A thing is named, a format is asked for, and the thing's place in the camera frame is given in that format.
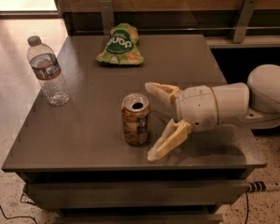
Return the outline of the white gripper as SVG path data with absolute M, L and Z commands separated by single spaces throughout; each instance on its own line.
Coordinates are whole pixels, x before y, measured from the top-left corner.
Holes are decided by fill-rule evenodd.
M 171 119 L 161 137 L 147 153 L 149 161 L 157 161 L 195 133 L 212 130 L 217 125 L 217 103 L 211 88 L 207 86 L 190 87 L 184 91 L 177 86 L 147 82 L 148 93 L 167 106 L 175 103 L 179 122 Z

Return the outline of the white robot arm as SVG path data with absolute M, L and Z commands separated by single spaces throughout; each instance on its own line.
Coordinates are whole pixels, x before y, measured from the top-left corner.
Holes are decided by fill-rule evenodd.
M 163 158 L 191 133 L 221 124 L 250 129 L 280 126 L 280 66 L 275 64 L 256 67 L 246 83 L 202 85 L 182 91 L 177 86 L 148 82 L 145 88 L 166 105 L 174 105 L 177 115 L 147 153 L 149 161 Z

